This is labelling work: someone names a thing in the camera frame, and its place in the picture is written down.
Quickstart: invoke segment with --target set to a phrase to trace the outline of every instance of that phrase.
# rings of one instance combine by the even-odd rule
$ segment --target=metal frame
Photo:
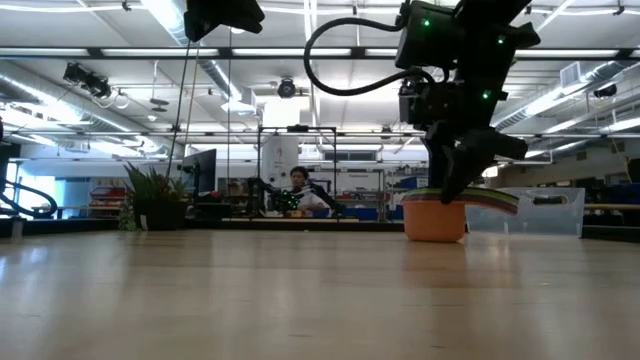
[[[256,137],[264,133],[263,130],[274,130],[274,129],[285,129],[286,128],[276,128],[276,127],[260,127],[258,128],[258,132],[256,131],[190,131],[188,134],[186,132],[178,132],[178,137],[223,137],[227,135],[237,136],[237,137]],[[337,137],[424,137],[425,132],[423,131],[410,131],[410,132],[391,132],[391,133],[383,133],[380,131],[372,131],[372,132],[342,132],[337,131],[335,127],[309,127],[309,130],[313,129],[333,129],[334,138]],[[170,131],[39,131],[39,130],[14,130],[7,131],[5,129],[5,135],[48,135],[48,136],[168,136],[173,135],[173,132]],[[612,133],[612,134],[576,134],[576,133],[552,133],[552,134],[544,134],[544,133],[512,133],[507,134],[512,137],[520,138],[520,139],[578,139],[578,140],[587,140],[587,139],[640,139],[640,133]],[[322,137],[325,136],[321,132],[308,132],[308,133],[282,133],[278,132],[278,136],[299,136],[299,137]]]
[[[338,196],[338,168],[337,168],[337,164],[338,164],[338,147],[337,147],[337,141],[338,141],[338,131],[336,127],[329,127],[329,126],[319,126],[319,127],[304,127],[305,130],[307,131],[300,131],[300,132],[289,132],[289,128],[287,127],[281,127],[281,126],[258,126],[258,178],[261,179],[262,178],[262,168],[261,168],[261,164],[262,164],[262,158],[261,158],[261,149],[262,149],[262,134],[264,133],[264,130],[274,130],[273,135],[272,136],[280,136],[282,134],[290,134],[290,136],[304,136],[305,134],[314,134],[314,133],[310,133],[309,130],[313,131],[317,131],[315,133],[316,136],[326,136],[325,134],[322,133],[323,130],[326,131],[331,131],[333,133],[333,199],[335,200]],[[279,132],[279,130],[285,130],[287,132],[285,133],[281,133]]]
[[[239,55],[235,54],[234,50],[296,50],[296,54],[280,54],[280,55]],[[302,59],[301,50],[303,48],[299,46],[289,47],[201,47],[201,51],[215,51],[215,55],[200,55],[201,60],[273,60],[273,59]],[[392,50],[396,50],[396,47],[390,46],[338,46],[338,47],[314,47],[316,52],[322,52],[322,50],[337,49],[344,50],[344,54],[341,55],[318,55],[312,54],[312,60],[394,60],[395,54]],[[105,54],[105,50],[121,50],[129,52],[148,52],[149,55],[142,54],[125,54],[125,55],[108,55]],[[0,59],[64,59],[64,60],[184,60],[187,58],[196,58],[196,51],[192,49],[188,55],[181,54],[152,54],[153,51],[171,51],[171,50],[185,50],[181,47],[51,47],[51,46],[3,46],[0,47]],[[367,50],[382,50],[389,51],[389,54],[367,54]],[[557,55],[545,55],[549,51],[578,51],[576,54],[557,54]],[[580,55],[579,52],[589,51],[609,51],[614,55],[600,56],[598,54],[592,55]],[[517,61],[616,61],[616,60],[634,60],[640,59],[640,51],[636,48],[534,48],[528,49],[526,56],[519,56],[516,53],[515,60]]]

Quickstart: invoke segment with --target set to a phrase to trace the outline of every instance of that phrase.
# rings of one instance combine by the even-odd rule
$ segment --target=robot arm
[[[310,37],[304,66],[311,82],[337,96],[361,95],[396,80],[400,89],[400,119],[425,131],[429,149],[430,187],[441,188],[440,200],[450,203],[494,162],[496,155],[524,159],[527,144],[490,126],[517,49],[540,43],[531,23],[509,25],[531,0],[461,0],[455,9],[422,1],[405,1],[394,26],[345,18],[329,21]],[[334,89],[314,76],[310,65],[313,44],[327,30],[360,25],[402,31],[395,75],[357,89]],[[442,69],[436,82],[422,67]],[[455,71],[453,81],[449,73]]]

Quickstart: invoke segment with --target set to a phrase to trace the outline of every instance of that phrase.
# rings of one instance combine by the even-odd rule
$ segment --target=blue bin
[[[342,214],[344,216],[356,217],[360,221],[378,220],[378,209],[375,209],[375,208],[363,208],[363,209],[347,208],[347,209],[344,209]]]

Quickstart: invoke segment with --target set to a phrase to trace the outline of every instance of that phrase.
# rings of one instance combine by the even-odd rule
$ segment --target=computer monitor
[[[187,156],[182,161],[182,181],[195,193],[216,190],[216,149]]]

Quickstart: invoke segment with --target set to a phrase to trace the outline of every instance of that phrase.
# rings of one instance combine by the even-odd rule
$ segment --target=wooden table
[[[32,206],[33,211],[41,213],[50,208],[48,206]],[[120,210],[119,206],[58,206],[56,219],[62,219],[62,213],[65,210]]]
[[[640,247],[475,233],[96,232],[0,244],[2,359],[602,360]]]
[[[640,205],[634,204],[585,204],[585,210],[640,211]]]

